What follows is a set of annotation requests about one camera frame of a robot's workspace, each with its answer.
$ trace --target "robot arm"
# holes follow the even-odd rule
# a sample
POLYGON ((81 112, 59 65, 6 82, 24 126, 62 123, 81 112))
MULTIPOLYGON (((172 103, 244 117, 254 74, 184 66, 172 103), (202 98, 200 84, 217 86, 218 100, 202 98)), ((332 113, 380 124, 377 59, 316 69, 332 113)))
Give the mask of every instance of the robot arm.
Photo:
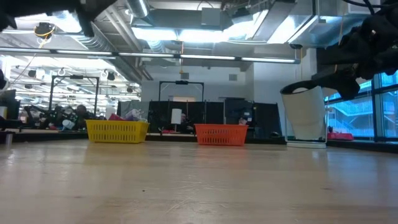
POLYGON ((357 78, 370 80, 375 74, 393 75, 398 70, 398 1, 386 1, 380 7, 360 27, 344 35, 340 45, 326 48, 319 63, 343 68, 317 75, 314 84, 335 89, 343 99, 350 100, 359 92, 357 78))

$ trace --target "orange basket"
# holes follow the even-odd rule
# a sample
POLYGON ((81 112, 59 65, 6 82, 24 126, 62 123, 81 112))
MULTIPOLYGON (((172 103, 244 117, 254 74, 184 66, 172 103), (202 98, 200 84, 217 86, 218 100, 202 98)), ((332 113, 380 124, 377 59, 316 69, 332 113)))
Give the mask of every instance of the orange basket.
POLYGON ((198 143, 201 145, 243 146, 247 125, 195 124, 198 143))

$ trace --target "ceiling vent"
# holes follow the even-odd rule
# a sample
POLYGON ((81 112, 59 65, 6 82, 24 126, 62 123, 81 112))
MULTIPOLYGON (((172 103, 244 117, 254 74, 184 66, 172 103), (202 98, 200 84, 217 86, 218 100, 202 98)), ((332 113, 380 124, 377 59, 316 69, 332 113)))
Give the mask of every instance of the ceiling vent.
POLYGON ((189 73, 188 72, 181 73, 181 79, 182 80, 188 80, 189 79, 189 73))
POLYGON ((237 81, 238 80, 238 75, 237 74, 229 74, 229 80, 230 81, 237 81))

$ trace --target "yellow basket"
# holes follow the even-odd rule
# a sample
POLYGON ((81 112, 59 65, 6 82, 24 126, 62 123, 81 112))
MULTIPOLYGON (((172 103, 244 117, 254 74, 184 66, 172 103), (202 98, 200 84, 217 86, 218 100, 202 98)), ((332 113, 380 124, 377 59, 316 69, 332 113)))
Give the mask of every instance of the yellow basket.
POLYGON ((86 124, 92 142, 144 142, 149 127, 149 123, 137 121, 86 120, 86 124))

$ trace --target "window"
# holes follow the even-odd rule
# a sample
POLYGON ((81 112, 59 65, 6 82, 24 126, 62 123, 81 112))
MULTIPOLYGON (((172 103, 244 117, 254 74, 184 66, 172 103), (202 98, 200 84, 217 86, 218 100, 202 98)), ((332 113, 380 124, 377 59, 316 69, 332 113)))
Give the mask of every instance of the window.
POLYGON ((398 137, 398 94, 390 91, 382 94, 383 129, 385 137, 398 137))
MULTIPOLYGON (((365 92, 365 91, 371 91, 371 89, 372 89, 372 81, 369 80, 367 82, 364 82, 364 83, 360 84, 359 87, 361 88, 359 90, 360 93, 365 92)), ((341 98, 340 94, 339 93, 335 93, 335 94, 330 95, 329 98, 326 97, 325 100, 328 100, 328 99, 329 100, 334 100, 334 99, 338 99, 338 98, 341 98)))
POLYGON ((173 96, 172 101, 176 102, 196 102, 195 97, 173 96))
POLYGON ((373 108, 370 96, 330 104, 328 125, 334 132, 351 133, 353 136, 374 136, 373 108))
POLYGON ((382 73, 380 74, 380 77, 382 87, 398 84, 398 71, 395 72, 395 74, 393 75, 387 75, 385 73, 382 73))

